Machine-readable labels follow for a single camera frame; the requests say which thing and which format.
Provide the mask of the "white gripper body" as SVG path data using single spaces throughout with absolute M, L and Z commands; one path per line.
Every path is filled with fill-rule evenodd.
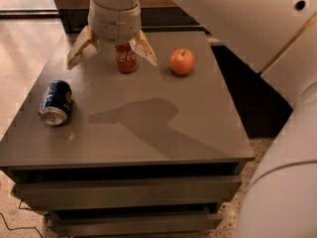
M 112 44 L 129 43 L 141 29 L 140 2 L 129 9 L 111 9 L 90 0 L 88 25 L 99 39 Z

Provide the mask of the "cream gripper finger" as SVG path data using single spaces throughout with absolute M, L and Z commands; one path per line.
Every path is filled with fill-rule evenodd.
M 95 56 L 99 51 L 99 39 L 89 26 L 85 26 L 67 55 L 67 68 L 73 69 L 83 60 Z
M 136 54 L 146 59 L 153 66 L 158 65 L 157 56 L 142 30 L 137 33 L 129 44 Z

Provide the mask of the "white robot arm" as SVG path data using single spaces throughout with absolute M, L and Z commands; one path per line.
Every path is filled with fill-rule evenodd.
M 237 238 L 317 238 L 316 0 L 172 0 L 293 107 L 262 159 Z

